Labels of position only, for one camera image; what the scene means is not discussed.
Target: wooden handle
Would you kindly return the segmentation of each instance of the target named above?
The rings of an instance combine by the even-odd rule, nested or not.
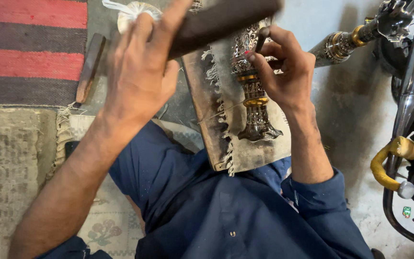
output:
[[[106,38],[100,33],[94,33],[89,50],[86,52],[84,66],[79,78],[78,90],[76,91],[76,102],[84,103],[91,89],[95,73],[97,72],[100,57],[105,47]]]

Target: silver ornamental pattern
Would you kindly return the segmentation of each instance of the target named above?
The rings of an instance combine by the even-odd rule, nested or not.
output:
[[[245,59],[245,51],[252,50],[258,41],[258,30],[268,26],[268,19],[252,24],[240,31],[234,38],[231,58],[231,72],[237,78],[244,90],[244,106],[247,110],[245,129],[237,135],[239,139],[251,142],[273,140],[282,135],[269,122],[266,104],[269,99],[263,90],[257,70]]]

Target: yellow wrapped handle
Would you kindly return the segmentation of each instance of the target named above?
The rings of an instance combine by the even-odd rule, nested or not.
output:
[[[389,190],[399,191],[400,183],[387,176],[382,165],[389,152],[407,160],[414,160],[414,141],[399,136],[382,148],[370,163],[370,168],[377,182]]]

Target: white plastic bag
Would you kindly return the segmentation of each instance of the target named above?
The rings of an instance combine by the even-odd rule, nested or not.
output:
[[[129,22],[135,21],[139,14],[143,12],[151,15],[155,21],[159,21],[162,15],[162,12],[159,9],[147,3],[135,1],[125,6],[110,0],[102,0],[102,4],[106,8],[120,11],[118,16],[118,30],[121,34],[127,30]]]

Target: gray stripe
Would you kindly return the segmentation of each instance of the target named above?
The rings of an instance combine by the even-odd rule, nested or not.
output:
[[[67,106],[76,98],[77,81],[0,77],[0,104]]]
[[[84,53],[87,29],[0,22],[0,49]]]

